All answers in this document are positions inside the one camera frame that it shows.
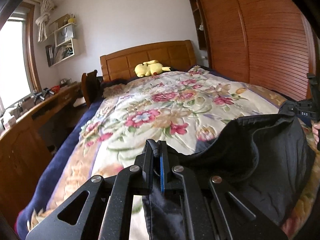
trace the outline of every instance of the black mechanical arm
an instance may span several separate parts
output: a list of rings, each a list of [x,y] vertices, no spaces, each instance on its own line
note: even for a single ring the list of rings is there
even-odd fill
[[[309,80],[311,99],[305,99],[298,102],[292,102],[288,104],[287,110],[294,112],[297,116],[302,116],[313,120],[315,122],[320,121],[320,92],[317,78],[314,74],[308,73],[307,78]],[[320,150],[320,143],[317,144],[318,151]]]
[[[168,154],[161,141],[161,188],[178,194],[186,240],[285,240],[279,227],[218,175],[199,179]],[[124,240],[129,238],[133,195],[152,190],[153,151],[146,142],[134,165],[118,175],[95,175],[47,218],[26,240]]]

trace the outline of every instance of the pikachu plush toy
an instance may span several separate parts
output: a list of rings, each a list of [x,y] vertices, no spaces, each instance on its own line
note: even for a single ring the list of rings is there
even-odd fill
[[[135,73],[138,77],[148,77],[150,75],[158,75],[161,74],[162,71],[171,71],[170,67],[164,67],[157,60],[151,60],[148,62],[144,62],[139,64],[134,69]]]

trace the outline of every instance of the wooden chair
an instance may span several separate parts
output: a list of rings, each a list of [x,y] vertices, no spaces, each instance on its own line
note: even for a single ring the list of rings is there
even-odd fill
[[[100,89],[97,73],[98,71],[94,70],[90,73],[83,73],[81,77],[82,94],[88,107],[90,107],[95,100]]]

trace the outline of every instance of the white wall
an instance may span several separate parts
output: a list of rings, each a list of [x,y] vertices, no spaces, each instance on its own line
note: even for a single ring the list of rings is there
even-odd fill
[[[94,69],[102,75],[100,56],[160,41],[193,41],[202,63],[189,0],[66,0],[50,18],[67,13],[76,15],[81,55],[56,66],[60,79],[80,81]]]
[[[36,4],[33,21],[40,16],[40,5]],[[33,46],[35,51],[36,66],[39,80],[42,88],[51,88],[59,84],[59,74],[56,67],[48,66],[47,56],[45,53],[45,43],[38,43],[38,26],[33,24]]]

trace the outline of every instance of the cabinet door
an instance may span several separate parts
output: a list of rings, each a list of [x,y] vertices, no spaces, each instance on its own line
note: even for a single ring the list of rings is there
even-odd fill
[[[237,0],[200,0],[208,30],[212,68],[249,82],[246,33]]]
[[[238,1],[247,34],[250,83],[305,99],[309,54],[300,10],[291,0]]]
[[[51,155],[29,116],[0,138],[0,210],[10,226],[31,200],[50,160]]]

